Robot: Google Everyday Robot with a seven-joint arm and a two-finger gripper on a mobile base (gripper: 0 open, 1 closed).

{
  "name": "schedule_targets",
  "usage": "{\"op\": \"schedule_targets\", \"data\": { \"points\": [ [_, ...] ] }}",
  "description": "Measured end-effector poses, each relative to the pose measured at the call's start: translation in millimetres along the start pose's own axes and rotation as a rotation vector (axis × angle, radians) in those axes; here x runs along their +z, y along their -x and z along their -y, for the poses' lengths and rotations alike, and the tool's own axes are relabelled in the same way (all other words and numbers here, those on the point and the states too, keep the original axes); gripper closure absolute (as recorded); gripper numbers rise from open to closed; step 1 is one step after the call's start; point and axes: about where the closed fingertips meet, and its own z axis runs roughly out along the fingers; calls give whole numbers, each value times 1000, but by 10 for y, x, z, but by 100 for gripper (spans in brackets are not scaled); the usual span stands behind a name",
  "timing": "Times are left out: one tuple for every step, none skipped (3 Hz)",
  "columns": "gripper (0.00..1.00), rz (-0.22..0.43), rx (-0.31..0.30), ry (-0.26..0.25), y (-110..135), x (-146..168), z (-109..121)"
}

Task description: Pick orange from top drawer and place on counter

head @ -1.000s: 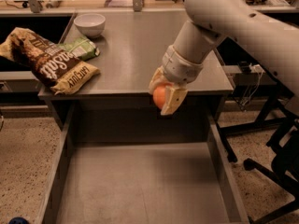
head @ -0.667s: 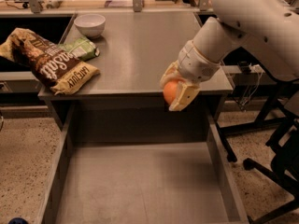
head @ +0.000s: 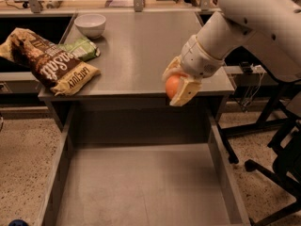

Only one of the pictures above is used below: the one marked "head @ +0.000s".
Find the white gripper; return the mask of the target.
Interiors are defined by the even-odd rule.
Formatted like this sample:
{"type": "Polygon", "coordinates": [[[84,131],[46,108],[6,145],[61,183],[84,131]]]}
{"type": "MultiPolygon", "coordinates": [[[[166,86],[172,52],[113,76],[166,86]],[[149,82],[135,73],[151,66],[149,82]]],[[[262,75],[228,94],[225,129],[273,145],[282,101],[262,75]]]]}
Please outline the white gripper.
{"type": "Polygon", "coordinates": [[[200,90],[201,83],[187,74],[196,78],[213,76],[224,65],[224,61],[209,55],[193,35],[183,46],[180,56],[175,56],[166,67],[162,80],[167,81],[172,75],[180,77],[180,83],[175,96],[170,99],[170,105],[183,106],[187,104],[200,90]]]}

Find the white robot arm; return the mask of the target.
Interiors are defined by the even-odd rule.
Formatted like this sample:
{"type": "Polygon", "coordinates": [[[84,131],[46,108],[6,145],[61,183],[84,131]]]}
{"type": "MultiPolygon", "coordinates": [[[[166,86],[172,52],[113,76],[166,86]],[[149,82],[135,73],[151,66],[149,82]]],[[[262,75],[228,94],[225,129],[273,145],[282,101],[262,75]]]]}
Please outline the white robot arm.
{"type": "Polygon", "coordinates": [[[219,10],[189,38],[163,73],[179,77],[166,93],[172,106],[187,104],[201,80],[213,76],[225,58],[243,46],[283,82],[301,78],[301,13],[292,0],[217,0],[219,10]]]}

